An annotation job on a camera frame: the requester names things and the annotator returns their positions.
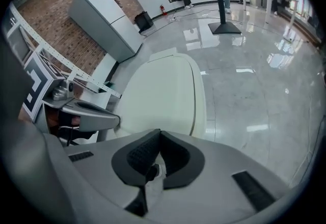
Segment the white seat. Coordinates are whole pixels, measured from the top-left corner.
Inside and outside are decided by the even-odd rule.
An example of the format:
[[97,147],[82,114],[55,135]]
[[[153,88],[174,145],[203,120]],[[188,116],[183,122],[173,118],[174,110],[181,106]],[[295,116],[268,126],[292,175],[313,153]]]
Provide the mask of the white seat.
[[173,50],[153,54],[130,79],[114,113],[121,118],[117,137],[157,128],[202,137],[206,103],[196,62]]

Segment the black speaker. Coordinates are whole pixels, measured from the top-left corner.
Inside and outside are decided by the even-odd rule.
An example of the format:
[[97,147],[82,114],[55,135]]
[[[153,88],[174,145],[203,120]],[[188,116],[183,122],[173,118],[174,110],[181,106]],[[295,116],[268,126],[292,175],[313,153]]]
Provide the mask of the black speaker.
[[149,17],[146,11],[143,11],[141,14],[137,15],[134,18],[134,21],[140,29],[139,33],[153,26],[153,20]]

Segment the glossy floor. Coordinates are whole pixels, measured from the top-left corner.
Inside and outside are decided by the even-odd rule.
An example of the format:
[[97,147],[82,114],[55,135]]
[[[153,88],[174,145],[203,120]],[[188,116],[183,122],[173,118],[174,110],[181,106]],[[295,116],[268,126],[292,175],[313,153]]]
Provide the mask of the glossy floor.
[[206,94],[207,140],[233,146],[277,174],[290,187],[301,180],[325,111],[322,63],[295,29],[283,39],[285,20],[232,4],[228,19],[242,34],[213,35],[217,4],[179,11],[154,22],[136,57],[120,64],[114,88],[123,93],[136,69],[155,52],[176,48],[198,64]]

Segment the white refrigerator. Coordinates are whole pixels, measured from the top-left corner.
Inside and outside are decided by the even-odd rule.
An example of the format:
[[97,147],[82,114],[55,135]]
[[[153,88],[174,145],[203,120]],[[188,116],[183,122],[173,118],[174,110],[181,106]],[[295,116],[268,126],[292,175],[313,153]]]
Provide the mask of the white refrigerator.
[[115,0],[73,0],[68,15],[119,63],[142,45],[142,36]]

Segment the brick wall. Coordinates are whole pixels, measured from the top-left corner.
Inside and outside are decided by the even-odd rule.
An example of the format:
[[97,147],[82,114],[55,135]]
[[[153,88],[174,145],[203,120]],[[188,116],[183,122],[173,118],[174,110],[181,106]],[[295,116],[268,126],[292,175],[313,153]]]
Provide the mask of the brick wall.
[[[137,0],[119,1],[132,22],[143,11]],[[28,0],[18,11],[55,50],[92,74],[106,52],[68,17],[71,3],[72,0]],[[63,70],[69,70],[58,62],[54,63]]]

